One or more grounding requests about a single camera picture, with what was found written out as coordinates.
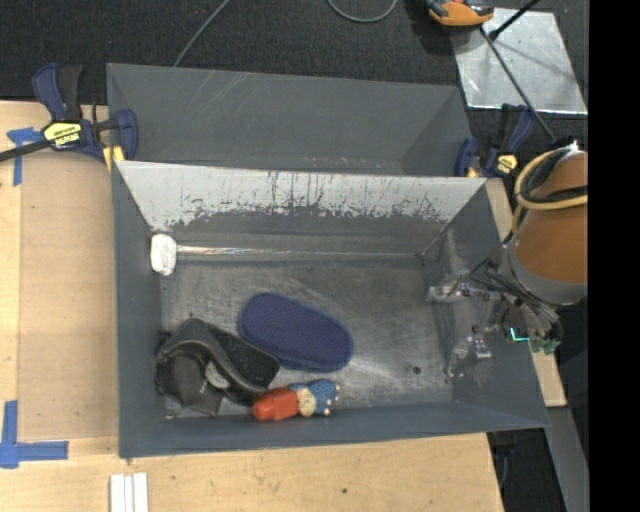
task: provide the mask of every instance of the blue oval sponge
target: blue oval sponge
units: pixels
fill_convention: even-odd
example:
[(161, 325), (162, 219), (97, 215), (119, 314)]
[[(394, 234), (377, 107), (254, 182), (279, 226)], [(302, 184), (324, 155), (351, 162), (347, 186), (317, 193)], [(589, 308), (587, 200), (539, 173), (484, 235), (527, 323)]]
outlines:
[(353, 355), (351, 334), (338, 320), (315, 306), (276, 293), (249, 299), (240, 313), (238, 330), (248, 343), (293, 370), (334, 372)]

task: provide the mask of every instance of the wooden table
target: wooden table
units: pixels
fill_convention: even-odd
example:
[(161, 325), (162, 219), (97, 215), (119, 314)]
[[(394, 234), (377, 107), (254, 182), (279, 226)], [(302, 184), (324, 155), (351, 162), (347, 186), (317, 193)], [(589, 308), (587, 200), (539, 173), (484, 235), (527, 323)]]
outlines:
[[(0, 150), (9, 129), (48, 121), (39, 103), (0, 101)], [(23, 165), (14, 187), (0, 164), (0, 400), (18, 400), (19, 440), (68, 439), (69, 459), (0, 469), (0, 510), (106, 511), (110, 475), (137, 472), (151, 512), (504, 510), (485, 434), (120, 459), (108, 171), (50, 150)], [(566, 405), (555, 359), (534, 361), (547, 405)]]

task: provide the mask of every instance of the gray tray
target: gray tray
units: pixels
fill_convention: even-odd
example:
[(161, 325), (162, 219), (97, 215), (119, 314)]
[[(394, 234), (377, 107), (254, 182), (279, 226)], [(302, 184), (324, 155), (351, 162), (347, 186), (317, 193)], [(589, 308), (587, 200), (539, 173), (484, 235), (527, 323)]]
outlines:
[[(451, 378), (456, 309), (426, 301), (429, 286), (471, 268), (500, 242), (484, 179), (139, 161), (117, 162), (112, 177), (121, 456), (547, 424), (528, 347), (493, 333), (492, 357)], [(149, 261), (158, 232), (182, 245), (279, 253), (180, 255), (175, 272), (161, 276)], [(260, 423), (225, 404), (215, 418), (168, 419), (154, 387), (159, 333), (190, 316), (237, 333), (240, 308), (262, 291), (320, 307), (351, 331), (351, 362), (322, 375), (341, 385), (335, 414)], [(272, 386), (318, 377), (283, 369)]]
[(443, 85), (108, 64), (107, 92), (148, 162), (453, 176), (469, 135)]

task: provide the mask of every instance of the orange object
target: orange object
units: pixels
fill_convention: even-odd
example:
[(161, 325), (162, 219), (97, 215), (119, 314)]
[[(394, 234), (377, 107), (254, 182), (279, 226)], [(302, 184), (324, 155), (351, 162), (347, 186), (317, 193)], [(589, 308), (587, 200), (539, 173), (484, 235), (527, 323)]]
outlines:
[(260, 421), (279, 421), (298, 414), (298, 395), (289, 388), (276, 388), (258, 398), (251, 408)]
[(474, 27), (493, 18), (493, 9), (483, 7), (480, 11), (476, 11), (464, 0), (442, 2), (441, 7), (445, 15), (433, 9), (429, 10), (429, 15), (446, 27)]
[[(533, 195), (587, 185), (587, 153), (560, 161)], [(529, 210), (515, 233), (515, 253), (531, 273), (558, 283), (587, 284), (587, 204)]]

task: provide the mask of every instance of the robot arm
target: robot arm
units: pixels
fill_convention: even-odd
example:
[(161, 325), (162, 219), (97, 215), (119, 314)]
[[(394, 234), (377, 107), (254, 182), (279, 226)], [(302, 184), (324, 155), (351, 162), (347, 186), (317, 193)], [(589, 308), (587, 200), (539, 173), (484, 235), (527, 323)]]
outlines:
[(491, 357), (485, 334), (551, 353), (561, 339), (556, 313), (587, 297), (588, 155), (572, 144), (532, 160), (518, 175), (512, 234), (481, 264), (427, 300), (454, 304), (456, 339), (447, 373)]

